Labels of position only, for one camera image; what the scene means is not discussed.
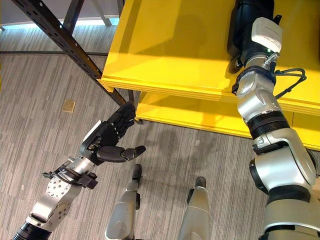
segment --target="small tan object on floor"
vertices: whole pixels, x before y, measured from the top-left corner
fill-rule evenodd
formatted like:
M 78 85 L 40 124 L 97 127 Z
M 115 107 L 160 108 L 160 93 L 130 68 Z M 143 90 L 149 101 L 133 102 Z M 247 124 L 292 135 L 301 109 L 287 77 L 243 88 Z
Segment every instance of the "small tan object on floor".
M 72 100 L 64 100 L 62 112 L 73 113 L 76 102 Z

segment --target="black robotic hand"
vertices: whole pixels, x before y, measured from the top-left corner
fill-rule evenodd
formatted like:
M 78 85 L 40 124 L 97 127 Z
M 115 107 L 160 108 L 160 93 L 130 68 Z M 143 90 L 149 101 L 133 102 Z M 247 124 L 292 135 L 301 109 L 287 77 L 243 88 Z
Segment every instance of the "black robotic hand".
M 146 148 L 138 146 L 124 149 L 116 146 L 127 129 L 135 121 L 136 109 L 131 102 L 121 106 L 107 120 L 101 122 L 80 146 L 79 155 L 86 157 L 96 165 L 103 162 L 123 163 L 141 155 Z

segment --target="cable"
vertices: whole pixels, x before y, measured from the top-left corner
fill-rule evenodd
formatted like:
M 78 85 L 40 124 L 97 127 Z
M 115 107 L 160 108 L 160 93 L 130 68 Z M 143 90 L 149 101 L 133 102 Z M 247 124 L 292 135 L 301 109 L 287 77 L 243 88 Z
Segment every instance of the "cable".
M 277 70 L 274 72 L 275 76 L 294 76 L 294 77 L 300 77 L 298 81 L 296 81 L 296 83 L 292 84 L 290 87 L 288 87 L 287 89 L 285 89 L 284 91 L 280 92 L 278 95 L 275 96 L 276 99 L 281 98 L 283 95 L 285 95 L 286 93 L 290 93 L 291 90 L 297 86 L 298 84 L 302 83 L 304 80 L 307 79 L 306 76 L 306 71 L 303 68 L 291 68 L 291 69 L 287 69 L 287 70 Z

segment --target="gray carpet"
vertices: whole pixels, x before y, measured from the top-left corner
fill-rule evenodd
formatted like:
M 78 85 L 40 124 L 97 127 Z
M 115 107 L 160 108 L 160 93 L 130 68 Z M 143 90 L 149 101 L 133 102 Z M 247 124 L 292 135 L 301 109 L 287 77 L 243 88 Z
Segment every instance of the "gray carpet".
M 86 51 L 107 52 L 114 31 L 114 26 L 79 26 L 75 38 Z M 2 51 L 58 50 L 35 29 L 7 30 L 0 38 Z M 40 173 L 55 170 L 68 156 L 75 156 L 88 130 L 98 120 L 106 120 L 117 105 L 67 56 L 0 57 L 0 239 L 8 240 L 45 191 L 48 180 Z M 103 68 L 105 57 L 92 59 Z M 128 99 L 126 91 L 120 92 Z M 61 112 L 65 99 L 76 101 L 74 113 Z M 134 162 L 99 166 L 97 187 L 83 189 L 50 239 L 104 239 L 112 208 L 130 179 L 133 164 L 140 163 L 137 238 L 177 239 L 189 188 L 197 176 L 204 176 L 211 238 L 256 240 L 262 233 L 267 196 L 255 188 L 249 173 L 254 156 L 251 143 L 246 138 L 156 122 L 136 124 L 119 146 L 145 145 L 147 151 Z

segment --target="robotic hand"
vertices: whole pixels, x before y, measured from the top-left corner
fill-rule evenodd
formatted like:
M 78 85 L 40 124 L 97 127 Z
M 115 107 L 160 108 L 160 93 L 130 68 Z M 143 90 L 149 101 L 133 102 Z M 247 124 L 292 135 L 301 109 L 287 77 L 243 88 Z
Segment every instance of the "robotic hand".
M 253 138 L 256 156 L 249 164 L 250 173 L 257 188 L 269 195 L 260 239 L 318 240 L 320 202 L 312 192 L 317 162 L 290 128 L 277 101 L 307 77 L 301 68 L 275 71 L 282 46 L 282 16 L 274 18 L 273 13 L 273 0 L 236 0 L 228 41 L 234 57 L 230 72 L 245 67 L 232 92 Z M 300 78 L 274 96 L 276 76 Z
M 128 149 L 116 146 L 135 123 L 135 116 L 132 103 L 124 104 L 107 121 L 98 121 L 88 132 L 76 158 L 69 157 L 54 172 L 42 174 L 50 182 L 13 240 L 47 240 L 81 189 L 93 189 L 97 185 L 97 176 L 92 172 L 96 166 L 103 162 L 131 161 L 146 150 L 144 146 Z

